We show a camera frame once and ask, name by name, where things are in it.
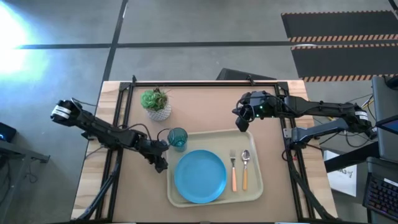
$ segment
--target tray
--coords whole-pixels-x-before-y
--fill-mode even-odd
[[[180,158],[194,150],[205,149],[214,152],[224,162],[227,170],[228,181],[224,192],[214,201],[206,204],[191,203],[185,200],[178,192],[174,184],[174,169]],[[232,191],[231,173],[232,163],[229,158],[230,151],[236,151],[236,184],[237,192]],[[244,149],[250,151],[251,159],[248,163],[248,190],[244,191],[243,186],[243,161],[241,154]],[[172,205],[176,207],[194,207],[203,205],[216,205],[221,203],[247,202],[259,198],[263,191],[261,171],[257,158],[254,139],[250,132],[242,133],[238,129],[207,131],[200,133],[189,133],[187,150],[177,152],[173,147],[166,152],[169,168],[167,169],[167,196]]]

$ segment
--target concrete floor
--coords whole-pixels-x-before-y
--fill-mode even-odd
[[[1,1],[0,21],[6,22],[0,28],[7,32],[0,36],[0,47],[111,43],[120,6],[121,0]],[[384,9],[391,9],[388,0],[130,0],[119,42],[287,40],[281,12]],[[17,144],[51,155],[47,165],[33,163],[39,181],[24,182],[7,223],[69,220],[87,141],[79,129],[55,124],[49,116],[59,99],[96,103],[108,52],[0,51],[0,121],[18,130]],[[298,79],[288,47],[118,49],[109,79],[214,80],[223,67]],[[311,100],[344,102],[371,93],[370,82],[306,86]],[[352,143],[363,140],[353,138]],[[352,150],[340,136],[325,146]],[[334,196],[341,218],[366,221],[362,206],[339,193]]]

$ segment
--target green plant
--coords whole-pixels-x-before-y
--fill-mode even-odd
[[[167,95],[159,88],[146,90],[141,94],[141,105],[145,109],[158,111],[165,108],[167,104]]]

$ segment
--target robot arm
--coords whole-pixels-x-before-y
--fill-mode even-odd
[[[233,113],[239,116],[236,125],[240,131],[246,131],[249,123],[256,118],[299,118],[303,115],[339,118],[308,129],[284,130],[285,136],[290,139],[290,148],[294,146],[304,148],[305,144],[314,137],[340,131],[362,133],[371,128],[367,112],[357,104],[311,102],[297,96],[274,96],[265,91],[245,93],[237,102]]]
[[[85,138],[95,136],[109,149],[125,148],[142,154],[150,164],[155,164],[157,172],[167,169],[162,153],[169,147],[164,141],[147,139],[147,135],[133,129],[121,129],[83,110],[81,104],[72,100],[60,100],[51,114],[52,121],[65,126],[77,126],[84,130]]]

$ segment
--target blue glass cup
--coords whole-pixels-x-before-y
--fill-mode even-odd
[[[187,149],[188,133],[182,128],[173,128],[167,135],[169,144],[174,147],[177,152],[183,152]]]

